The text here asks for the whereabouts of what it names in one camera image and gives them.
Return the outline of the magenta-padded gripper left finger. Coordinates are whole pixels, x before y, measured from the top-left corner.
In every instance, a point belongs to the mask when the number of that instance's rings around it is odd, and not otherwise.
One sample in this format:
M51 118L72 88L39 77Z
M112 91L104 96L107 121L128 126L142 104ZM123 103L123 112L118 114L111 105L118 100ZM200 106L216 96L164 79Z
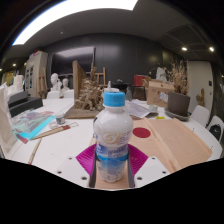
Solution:
M93 144L77 156L69 156L56 170L55 174L82 187L95 187L96 161Z

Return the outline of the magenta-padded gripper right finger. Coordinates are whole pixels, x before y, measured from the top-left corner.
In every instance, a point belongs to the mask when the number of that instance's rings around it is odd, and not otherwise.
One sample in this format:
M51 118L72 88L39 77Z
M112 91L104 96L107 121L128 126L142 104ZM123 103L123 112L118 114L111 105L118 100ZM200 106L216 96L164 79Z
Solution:
M128 147L128 182L130 188L143 187L170 174L156 156L148 157L131 144Z

